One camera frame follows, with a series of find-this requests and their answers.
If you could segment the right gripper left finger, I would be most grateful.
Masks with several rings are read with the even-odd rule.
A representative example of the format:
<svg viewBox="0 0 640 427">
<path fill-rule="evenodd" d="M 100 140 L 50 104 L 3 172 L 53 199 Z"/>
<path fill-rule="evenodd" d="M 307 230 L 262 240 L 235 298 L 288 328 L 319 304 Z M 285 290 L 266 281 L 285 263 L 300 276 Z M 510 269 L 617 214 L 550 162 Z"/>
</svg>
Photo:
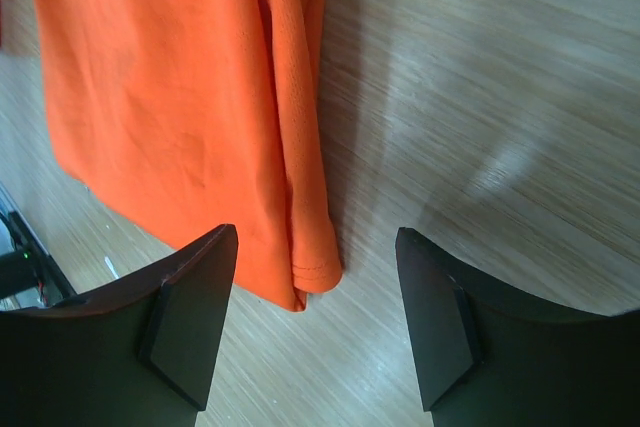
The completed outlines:
<svg viewBox="0 0 640 427">
<path fill-rule="evenodd" d="M 1 316 L 5 426 L 192 426 L 206 406 L 236 266 L 221 225 L 48 308 Z"/>
</svg>

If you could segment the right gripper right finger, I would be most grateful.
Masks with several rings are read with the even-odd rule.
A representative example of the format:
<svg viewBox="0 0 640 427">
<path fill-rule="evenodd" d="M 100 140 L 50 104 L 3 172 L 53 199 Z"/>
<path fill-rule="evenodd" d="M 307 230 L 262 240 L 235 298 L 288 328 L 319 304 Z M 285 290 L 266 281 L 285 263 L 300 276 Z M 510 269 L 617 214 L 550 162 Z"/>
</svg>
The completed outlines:
<svg viewBox="0 0 640 427">
<path fill-rule="evenodd" d="M 639 314 L 527 293 L 411 228 L 395 241 L 423 409 L 437 426 L 635 426 Z"/>
</svg>

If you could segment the orange t shirt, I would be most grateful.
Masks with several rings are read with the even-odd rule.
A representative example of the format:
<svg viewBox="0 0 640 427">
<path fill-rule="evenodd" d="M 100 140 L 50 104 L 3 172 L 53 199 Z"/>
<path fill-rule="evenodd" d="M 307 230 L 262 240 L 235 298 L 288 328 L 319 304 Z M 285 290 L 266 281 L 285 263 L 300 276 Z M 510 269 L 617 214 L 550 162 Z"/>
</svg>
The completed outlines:
<svg viewBox="0 0 640 427">
<path fill-rule="evenodd" d="M 317 115 L 325 0 L 34 0 L 60 166 L 181 248 L 239 236 L 236 283 L 300 312 L 342 276 Z"/>
</svg>

